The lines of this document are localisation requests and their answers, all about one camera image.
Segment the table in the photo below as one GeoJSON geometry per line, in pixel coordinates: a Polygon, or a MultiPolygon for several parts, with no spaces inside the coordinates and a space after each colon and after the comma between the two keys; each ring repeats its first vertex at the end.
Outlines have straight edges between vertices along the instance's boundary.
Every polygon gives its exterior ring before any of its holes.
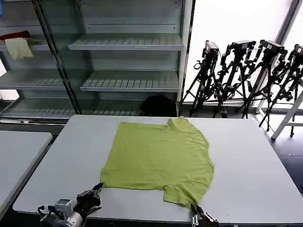
{"type": "Polygon", "coordinates": [[[0,220],[47,151],[47,132],[0,131],[0,220]]]}
{"type": "MultiPolygon", "coordinates": [[[[99,182],[120,122],[166,124],[164,117],[73,116],[13,208],[73,199],[99,182]]],[[[210,143],[213,182],[199,205],[223,224],[303,223],[303,198],[258,125],[245,119],[189,118],[210,143]]],[[[105,188],[91,218],[189,222],[188,209],[163,201],[163,191],[105,188]]]]}

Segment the beige cloth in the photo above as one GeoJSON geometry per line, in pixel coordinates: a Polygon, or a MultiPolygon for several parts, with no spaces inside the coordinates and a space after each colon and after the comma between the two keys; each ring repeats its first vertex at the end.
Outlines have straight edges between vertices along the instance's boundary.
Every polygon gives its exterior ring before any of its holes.
{"type": "Polygon", "coordinates": [[[27,43],[27,39],[6,39],[5,45],[14,60],[33,57],[33,53],[27,43]]]}

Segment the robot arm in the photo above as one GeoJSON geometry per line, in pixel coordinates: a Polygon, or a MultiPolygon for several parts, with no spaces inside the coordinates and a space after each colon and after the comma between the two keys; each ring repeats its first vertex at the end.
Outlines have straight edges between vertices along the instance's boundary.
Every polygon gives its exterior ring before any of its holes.
{"type": "Polygon", "coordinates": [[[77,204],[71,209],[71,200],[60,199],[54,206],[40,206],[42,227],[83,227],[89,214],[101,209],[99,193],[103,183],[95,185],[77,196],[77,204]]]}

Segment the t-shirt sleeve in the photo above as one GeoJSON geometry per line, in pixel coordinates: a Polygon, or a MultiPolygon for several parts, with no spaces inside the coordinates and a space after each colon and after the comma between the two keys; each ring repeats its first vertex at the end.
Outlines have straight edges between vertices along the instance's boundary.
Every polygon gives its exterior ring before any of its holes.
{"type": "Polygon", "coordinates": [[[208,187],[206,184],[193,181],[166,185],[164,186],[164,201],[182,204],[190,209],[190,205],[201,201],[208,187]]]}
{"type": "Polygon", "coordinates": [[[172,129],[177,129],[181,132],[190,134],[193,138],[200,139],[200,141],[204,144],[205,148],[209,147],[209,143],[202,132],[197,129],[192,123],[188,121],[183,116],[179,118],[169,118],[168,125],[172,129]]]}

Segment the red cloth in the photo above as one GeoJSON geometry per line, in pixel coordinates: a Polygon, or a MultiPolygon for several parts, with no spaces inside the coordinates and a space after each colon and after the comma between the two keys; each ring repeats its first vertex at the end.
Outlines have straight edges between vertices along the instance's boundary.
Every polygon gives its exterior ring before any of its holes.
{"type": "Polygon", "coordinates": [[[15,32],[11,34],[6,34],[0,36],[0,40],[6,40],[6,39],[13,39],[13,38],[29,38],[30,34],[28,31],[23,31],[23,32],[15,32]]]}

